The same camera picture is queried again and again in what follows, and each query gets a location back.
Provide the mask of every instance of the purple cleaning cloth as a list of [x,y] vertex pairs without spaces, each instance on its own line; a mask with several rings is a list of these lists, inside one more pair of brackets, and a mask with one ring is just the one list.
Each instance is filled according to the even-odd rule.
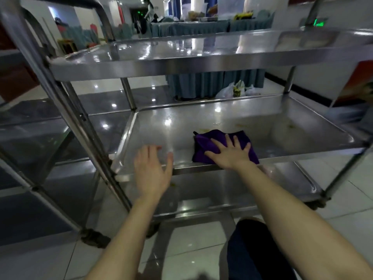
[[[194,155],[192,161],[215,164],[215,162],[208,158],[204,153],[208,150],[212,151],[213,153],[220,153],[219,148],[211,141],[211,139],[213,138],[217,141],[220,141],[223,145],[227,146],[225,133],[219,131],[218,129],[214,129],[212,131],[205,132],[204,134],[197,134],[196,132],[194,132],[194,134]],[[237,136],[238,140],[240,141],[241,149],[243,149],[247,145],[247,143],[250,142],[250,139],[247,137],[244,131],[234,132],[228,135],[231,138],[232,142],[233,136]],[[259,164],[259,160],[254,152],[253,146],[251,146],[249,150],[249,159],[251,162]]]

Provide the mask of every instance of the stainless steel cart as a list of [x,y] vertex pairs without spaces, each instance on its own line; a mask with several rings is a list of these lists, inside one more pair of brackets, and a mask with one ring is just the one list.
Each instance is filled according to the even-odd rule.
[[[92,6],[94,2],[80,1],[79,5],[84,6]],[[194,131],[244,130],[259,157],[260,168],[314,209],[325,206],[371,150],[370,141],[350,134],[289,94],[294,69],[282,95],[200,100],[146,108],[136,107],[127,80],[133,76],[371,60],[373,32],[370,30],[306,26],[285,31],[114,41],[110,27],[102,18],[111,40],[108,44],[49,60],[37,52],[35,41],[16,10],[19,6],[14,4],[17,4],[14,0],[0,0],[0,16],[7,32],[99,174],[127,210],[137,198],[132,162],[142,144],[163,146],[160,151],[163,163],[168,151],[173,151],[175,159],[172,186],[163,196],[154,221],[255,209],[253,197],[235,173],[191,161]],[[316,16],[315,8],[316,3],[310,16]],[[107,155],[70,81],[111,78],[121,79],[132,111],[110,169]],[[325,191],[295,162],[347,154],[354,156]]]

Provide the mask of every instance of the tiled floor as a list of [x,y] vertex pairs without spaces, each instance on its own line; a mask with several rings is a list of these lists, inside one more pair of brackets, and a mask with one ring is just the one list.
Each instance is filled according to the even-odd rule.
[[[162,78],[154,78],[150,80],[155,85],[164,84]],[[102,81],[96,84],[101,91],[118,88],[117,83]],[[146,85],[143,80],[131,80],[130,84],[132,88]],[[82,85],[82,94],[87,90],[85,88]],[[262,93],[281,91],[281,86],[266,82]],[[343,156],[328,157],[303,160],[300,164],[322,188],[326,188],[348,159]],[[372,166],[373,155],[369,155],[326,208],[317,212],[373,265]],[[115,235],[126,216],[109,192],[106,192],[101,207],[95,208],[92,214],[97,215],[97,221],[92,225],[109,236]],[[142,278],[227,279],[225,244],[235,228],[235,221],[237,219],[230,215],[221,214],[205,219],[163,223],[158,233],[145,242],[139,266]],[[102,250],[76,241],[76,237],[69,233],[0,247],[0,279],[82,279]]]

